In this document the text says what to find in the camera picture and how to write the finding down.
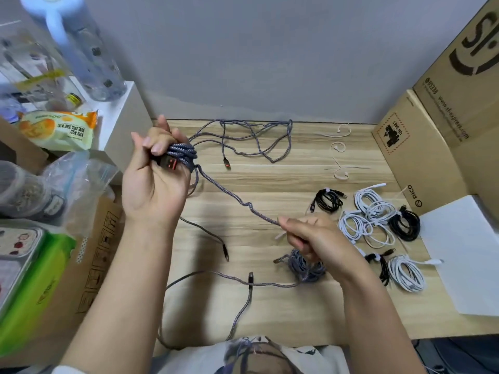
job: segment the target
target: forearm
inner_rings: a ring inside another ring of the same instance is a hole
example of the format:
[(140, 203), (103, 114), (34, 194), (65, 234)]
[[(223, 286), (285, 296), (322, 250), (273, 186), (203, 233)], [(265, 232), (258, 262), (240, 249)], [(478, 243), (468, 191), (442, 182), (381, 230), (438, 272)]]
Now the forearm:
[(371, 272), (341, 284), (356, 374), (424, 374), (390, 295)]
[(62, 365), (91, 373), (147, 372), (161, 320), (173, 233), (127, 224), (109, 273)]

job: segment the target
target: person's shirt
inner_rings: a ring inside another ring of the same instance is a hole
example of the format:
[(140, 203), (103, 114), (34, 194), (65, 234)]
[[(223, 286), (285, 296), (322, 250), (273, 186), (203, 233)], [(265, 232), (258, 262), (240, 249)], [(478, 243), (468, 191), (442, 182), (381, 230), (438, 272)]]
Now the person's shirt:
[[(151, 374), (348, 374), (338, 346), (287, 348), (264, 336), (169, 351), (153, 358)], [(84, 374), (58, 366), (52, 374)]]

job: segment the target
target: brown cardboard box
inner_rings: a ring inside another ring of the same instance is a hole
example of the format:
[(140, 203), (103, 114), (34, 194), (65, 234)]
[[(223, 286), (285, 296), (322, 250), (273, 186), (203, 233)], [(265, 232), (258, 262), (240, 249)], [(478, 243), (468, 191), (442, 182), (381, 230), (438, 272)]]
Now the brown cardboard box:
[(414, 90), (470, 189), (499, 218), (499, 0), (489, 0)]
[(30, 142), (9, 122), (0, 117), (0, 160), (16, 163), (38, 175), (47, 165), (47, 153)]
[(451, 150), (412, 90), (399, 98), (372, 134), (419, 215), (470, 194)]
[(59, 361), (104, 281), (121, 237), (121, 213), (120, 205), (99, 200), (92, 234), (78, 241), (32, 339), (1, 357), (0, 368)]

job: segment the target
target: orange snack bag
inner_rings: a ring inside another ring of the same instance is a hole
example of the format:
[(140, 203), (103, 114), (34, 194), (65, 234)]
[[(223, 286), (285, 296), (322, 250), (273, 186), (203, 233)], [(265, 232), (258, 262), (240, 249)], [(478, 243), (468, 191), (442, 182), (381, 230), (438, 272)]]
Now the orange snack bag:
[(92, 145), (97, 112), (36, 111), (26, 113), (15, 126), (34, 144), (47, 150), (88, 150)]

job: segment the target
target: wood grain surface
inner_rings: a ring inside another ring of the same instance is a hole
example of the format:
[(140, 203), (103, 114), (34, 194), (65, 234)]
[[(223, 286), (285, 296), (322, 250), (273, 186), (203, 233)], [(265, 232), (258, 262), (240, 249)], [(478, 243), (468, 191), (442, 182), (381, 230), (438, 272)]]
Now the wood grain surface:
[[(171, 121), (188, 136), (197, 131), (203, 121)], [(381, 151), (371, 136), (372, 125), (351, 125), (346, 138), (326, 138), (315, 131), (335, 134), (337, 125), (294, 123), (292, 149), (281, 162), (271, 164), (263, 157), (236, 156), (226, 150), (232, 169), (222, 162), (220, 146), (213, 143), (198, 145), (197, 151), (204, 171), (223, 186), (251, 201), (258, 211), (270, 218), (278, 215), (299, 217), (305, 213), (315, 193), (325, 187), (348, 195), (343, 206), (354, 209), (352, 195), (356, 190), (380, 182), (381, 196), (398, 208), (405, 203)], [(219, 125), (211, 131), (221, 133)], [(268, 146), (285, 132), (283, 126), (266, 132), (260, 139)], [(228, 128), (231, 135), (241, 136), (237, 126)], [(343, 153), (330, 150), (333, 141), (346, 144)], [(238, 150), (256, 151), (255, 141), (235, 142)], [(281, 141), (271, 153), (280, 156), (287, 142)], [(340, 165), (368, 166), (370, 169), (347, 169), (349, 179), (340, 181), (333, 172)], [(417, 165), (417, 159), (408, 165)], [(285, 264), (273, 259), (291, 250), (286, 238), (276, 240), (281, 232), (253, 215), (233, 198), (221, 193), (201, 179), (194, 195), (188, 200), (184, 218), (194, 221), (225, 239), (230, 254), (226, 262), (221, 245), (196, 227), (179, 221), (175, 234), (169, 282), (195, 270), (216, 270), (247, 280), (254, 273), (255, 282), (289, 284), (294, 277)], [(406, 243), (407, 253), (415, 260), (429, 258), (421, 239)], [(372, 249), (363, 241), (358, 246), (366, 252)], [(397, 253), (406, 249), (397, 241)], [(371, 264), (379, 273), (378, 264)], [(499, 333), (499, 318), (460, 315), (452, 305), (444, 285), (433, 267), (422, 267), (428, 289), (409, 294), (390, 283), (388, 291), (411, 338), (477, 335)], [(166, 292), (163, 312), (163, 337), (170, 346), (202, 346), (223, 341), (235, 315), (246, 301), (248, 287), (211, 274), (191, 277)], [(241, 316), (235, 336), (262, 334), (286, 346), (346, 344), (343, 298), (339, 284), (327, 274), (318, 283), (303, 284), (292, 289), (257, 287), (253, 301)]]

